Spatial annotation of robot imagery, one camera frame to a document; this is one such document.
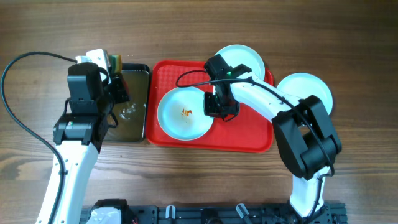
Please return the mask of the light blue plate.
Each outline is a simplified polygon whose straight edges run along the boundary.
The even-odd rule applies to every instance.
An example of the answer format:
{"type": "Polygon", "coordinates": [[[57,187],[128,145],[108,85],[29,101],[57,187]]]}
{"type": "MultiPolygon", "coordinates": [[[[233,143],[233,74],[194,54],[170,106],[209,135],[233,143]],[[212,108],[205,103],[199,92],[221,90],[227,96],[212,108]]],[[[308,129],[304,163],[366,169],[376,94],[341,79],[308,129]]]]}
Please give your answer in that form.
{"type": "Polygon", "coordinates": [[[284,93],[307,98],[314,95],[321,99],[328,114],[333,109],[333,97],[326,83],[315,75],[309,73],[293,73],[283,78],[277,89],[284,93]]]}
{"type": "Polygon", "coordinates": [[[214,119],[204,114],[205,92],[199,88],[174,88],[161,99],[157,120],[173,139],[192,141],[205,135],[214,119]]]}
{"type": "Polygon", "coordinates": [[[216,54],[220,54],[231,67],[245,65],[249,67],[261,80],[266,77],[266,67],[261,56],[252,48],[234,44],[223,47],[216,54]]]}

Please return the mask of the light blue plate front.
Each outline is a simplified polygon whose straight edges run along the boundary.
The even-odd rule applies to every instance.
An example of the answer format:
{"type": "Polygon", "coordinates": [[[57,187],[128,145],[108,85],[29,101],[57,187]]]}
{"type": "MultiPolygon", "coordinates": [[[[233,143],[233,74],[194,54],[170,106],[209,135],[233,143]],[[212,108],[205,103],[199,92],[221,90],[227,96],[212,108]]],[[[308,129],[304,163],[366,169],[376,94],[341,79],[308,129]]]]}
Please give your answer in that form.
{"type": "Polygon", "coordinates": [[[315,75],[309,73],[293,73],[283,78],[277,89],[284,93],[307,98],[314,95],[321,99],[328,114],[333,109],[333,97],[326,83],[315,75]]]}

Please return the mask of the black water basin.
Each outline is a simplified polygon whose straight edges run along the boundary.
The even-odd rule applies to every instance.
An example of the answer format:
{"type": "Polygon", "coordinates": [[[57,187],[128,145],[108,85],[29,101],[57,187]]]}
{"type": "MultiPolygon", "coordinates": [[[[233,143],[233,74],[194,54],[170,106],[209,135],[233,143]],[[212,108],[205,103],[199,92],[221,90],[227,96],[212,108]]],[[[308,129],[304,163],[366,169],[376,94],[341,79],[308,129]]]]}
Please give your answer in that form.
{"type": "Polygon", "coordinates": [[[127,83],[130,100],[114,106],[118,126],[109,129],[104,140],[141,142],[144,139],[150,68],[144,64],[124,63],[121,75],[127,83]]]}

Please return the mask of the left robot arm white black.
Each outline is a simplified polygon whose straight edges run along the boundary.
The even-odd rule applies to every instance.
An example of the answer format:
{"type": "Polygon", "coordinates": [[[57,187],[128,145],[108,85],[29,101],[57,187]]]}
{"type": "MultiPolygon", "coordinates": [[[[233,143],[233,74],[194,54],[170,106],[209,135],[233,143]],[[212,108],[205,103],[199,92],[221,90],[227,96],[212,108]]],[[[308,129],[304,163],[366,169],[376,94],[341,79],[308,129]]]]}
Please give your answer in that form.
{"type": "Polygon", "coordinates": [[[119,125],[113,108],[129,101],[120,73],[106,85],[88,76],[68,76],[68,87],[70,97],[53,128],[55,156],[37,223],[78,223],[104,137],[119,125]]]}

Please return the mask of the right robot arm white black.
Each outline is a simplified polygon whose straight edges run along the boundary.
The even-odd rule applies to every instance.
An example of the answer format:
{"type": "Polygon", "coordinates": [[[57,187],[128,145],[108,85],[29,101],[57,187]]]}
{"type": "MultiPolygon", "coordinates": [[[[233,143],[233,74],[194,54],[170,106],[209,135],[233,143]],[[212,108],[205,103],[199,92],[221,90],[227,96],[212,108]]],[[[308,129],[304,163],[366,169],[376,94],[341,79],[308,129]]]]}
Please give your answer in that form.
{"type": "Polygon", "coordinates": [[[243,103],[270,121],[280,158],[294,178],[290,206],[302,222],[316,219],[323,206],[324,180],[334,175],[333,164],[342,150],[322,100],[314,94],[301,98],[285,93],[243,64],[207,62],[204,68],[215,88],[205,94],[205,114],[236,115],[243,103]]]}

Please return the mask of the green scouring sponge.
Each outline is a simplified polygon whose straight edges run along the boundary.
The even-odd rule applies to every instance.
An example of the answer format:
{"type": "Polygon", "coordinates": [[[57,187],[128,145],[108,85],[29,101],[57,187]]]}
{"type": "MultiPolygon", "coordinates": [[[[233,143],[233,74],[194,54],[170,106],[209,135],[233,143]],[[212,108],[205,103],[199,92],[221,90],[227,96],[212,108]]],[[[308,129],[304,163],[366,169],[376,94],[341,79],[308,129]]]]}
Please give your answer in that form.
{"type": "Polygon", "coordinates": [[[111,71],[113,74],[121,73],[123,63],[121,59],[121,55],[110,55],[109,61],[111,63],[111,71]]]}

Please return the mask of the red plastic tray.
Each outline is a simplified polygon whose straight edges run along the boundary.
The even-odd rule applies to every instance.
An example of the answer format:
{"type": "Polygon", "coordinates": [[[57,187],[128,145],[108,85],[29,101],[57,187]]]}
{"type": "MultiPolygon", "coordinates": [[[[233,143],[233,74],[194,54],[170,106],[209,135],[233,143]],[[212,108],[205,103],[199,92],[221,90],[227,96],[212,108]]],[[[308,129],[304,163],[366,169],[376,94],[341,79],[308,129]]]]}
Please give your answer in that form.
{"type": "Polygon", "coordinates": [[[192,141],[180,141],[168,136],[160,127],[157,117],[162,97],[176,87],[176,79],[190,70],[203,70],[204,62],[188,60],[162,60],[153,70],[146,114],[146,139],[158,146],[190,147],[219,151],[261,153],[273,143],[272,124],[245,104],[240,104],[237,117],[224,122],[216,118],[210,130],[192,141]]]}

